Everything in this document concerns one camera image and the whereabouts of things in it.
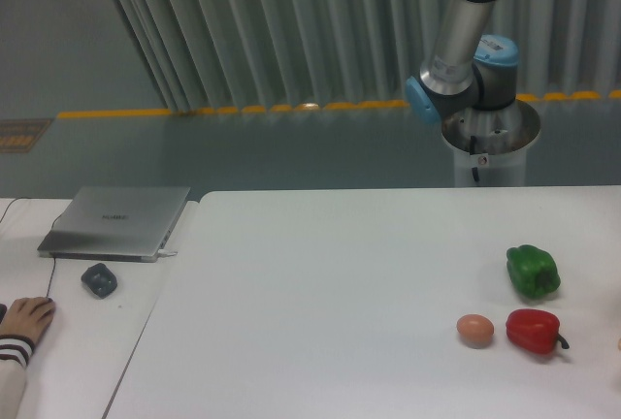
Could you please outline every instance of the striped sleeve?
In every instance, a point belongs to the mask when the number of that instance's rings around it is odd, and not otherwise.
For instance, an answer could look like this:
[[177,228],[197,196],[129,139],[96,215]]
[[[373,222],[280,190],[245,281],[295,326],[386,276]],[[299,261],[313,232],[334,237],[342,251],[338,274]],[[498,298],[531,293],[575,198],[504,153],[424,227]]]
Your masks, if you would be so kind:
[[13,360],[26,369],[35,345],[30,338],[19,335],[0,336],[0,359]]

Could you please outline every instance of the pepper stem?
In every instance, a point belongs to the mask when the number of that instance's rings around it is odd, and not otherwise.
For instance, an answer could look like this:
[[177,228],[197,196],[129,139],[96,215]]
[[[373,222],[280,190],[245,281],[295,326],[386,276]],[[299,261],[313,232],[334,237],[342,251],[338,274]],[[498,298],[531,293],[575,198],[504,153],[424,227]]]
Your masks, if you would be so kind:
[[557,335],[557,336],[556,336],[556,340],[557,340],[559,343],[561,343],[561,347],[562,347],[563,349],[570,349],[570,344],[569,344],[569,343],[567,343],[567,340],[566,340],[566,339],[564,339],[563,337],[561,337],[560,335]]

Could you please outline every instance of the blue joint cap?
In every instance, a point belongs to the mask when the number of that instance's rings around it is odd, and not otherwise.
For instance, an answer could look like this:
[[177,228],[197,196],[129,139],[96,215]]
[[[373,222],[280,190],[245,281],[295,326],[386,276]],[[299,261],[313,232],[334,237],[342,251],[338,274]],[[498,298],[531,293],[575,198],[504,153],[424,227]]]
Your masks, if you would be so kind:
[[409,77],[406,81],[406,97],[409,106],[425,123],[431,125],[441,121],[436,106],[415,77]]
[[474,60],[495,67],[517,67],[520,52],[511,39],[484,34],[476,48]]

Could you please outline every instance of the sleeve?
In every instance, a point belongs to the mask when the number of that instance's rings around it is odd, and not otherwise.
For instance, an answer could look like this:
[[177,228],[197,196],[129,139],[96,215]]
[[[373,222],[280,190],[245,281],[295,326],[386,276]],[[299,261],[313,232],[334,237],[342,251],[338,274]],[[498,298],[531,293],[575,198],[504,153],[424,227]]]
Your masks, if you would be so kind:
[[26,366],[34,351],[24,337],[0,336],[0,417],[15,419],[26,388]]

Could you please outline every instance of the laptop logo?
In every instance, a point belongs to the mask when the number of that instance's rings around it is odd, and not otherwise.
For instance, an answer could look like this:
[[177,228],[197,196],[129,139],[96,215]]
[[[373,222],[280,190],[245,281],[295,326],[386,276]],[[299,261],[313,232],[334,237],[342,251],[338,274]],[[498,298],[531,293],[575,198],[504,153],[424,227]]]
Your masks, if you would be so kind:
[[127,220],[129,215],[102,215],[104,220]]

